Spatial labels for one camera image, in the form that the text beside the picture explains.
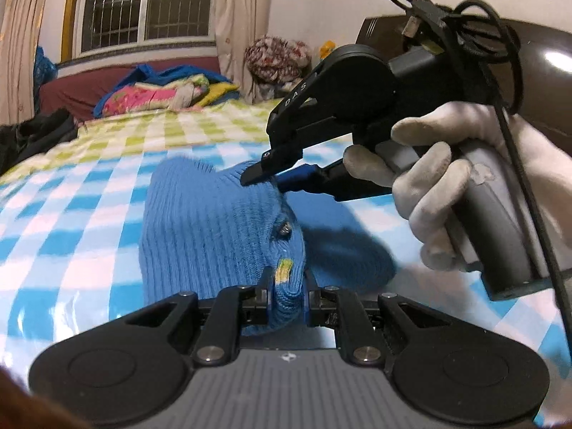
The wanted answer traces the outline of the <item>white gloved right hand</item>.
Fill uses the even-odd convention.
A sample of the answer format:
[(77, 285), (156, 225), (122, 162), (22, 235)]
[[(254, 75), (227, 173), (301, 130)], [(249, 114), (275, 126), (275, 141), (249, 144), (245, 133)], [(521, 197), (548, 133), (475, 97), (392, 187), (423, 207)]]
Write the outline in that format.
[[(545, 220), (565, 244), (571, 243), (571, 158), (520, 115), (508, 119), (524, 170)], [(395, 142), (425, 146), (426, 153), (402, 174), (394, 173), (362, 145), (345, 149), (343, 165), (353, 177), (390, 187), (399, 215), (422, 242), (421, 259), (437, 271), (459, 269), (460, 264), (445, 230), (446, 218), (466, 190), (472, 166), (453, 159), (451, 147), (468, 138), (508, 155), (493, 108), (450, 102), (422, 117), (408, 117), (391, 131)]]

